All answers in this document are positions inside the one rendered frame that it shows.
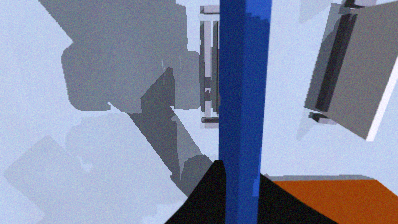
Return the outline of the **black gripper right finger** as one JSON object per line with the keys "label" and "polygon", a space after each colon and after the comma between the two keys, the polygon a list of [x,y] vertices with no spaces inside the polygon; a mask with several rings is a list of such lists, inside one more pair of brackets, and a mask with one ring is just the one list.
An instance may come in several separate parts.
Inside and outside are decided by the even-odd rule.
{"label": "black gripper right finger", "polygon": [[257,224],[338,224],[260,173]]}

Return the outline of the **blue board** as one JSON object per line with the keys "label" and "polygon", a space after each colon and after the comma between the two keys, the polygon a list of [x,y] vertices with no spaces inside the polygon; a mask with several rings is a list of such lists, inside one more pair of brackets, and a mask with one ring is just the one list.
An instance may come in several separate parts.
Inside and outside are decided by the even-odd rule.
{"label": "blue board", "polygon": [[272,0],[220,0],[219,160],[225,224],[257,224]]}

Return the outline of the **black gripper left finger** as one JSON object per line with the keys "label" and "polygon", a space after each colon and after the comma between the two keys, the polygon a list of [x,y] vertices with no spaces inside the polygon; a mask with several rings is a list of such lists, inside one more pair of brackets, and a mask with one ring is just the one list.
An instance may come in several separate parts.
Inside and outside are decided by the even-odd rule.
{"label": "black gripper left finger", "polygon": [[182,206],[164,224],[225,224],[226,171],[215,160]]}

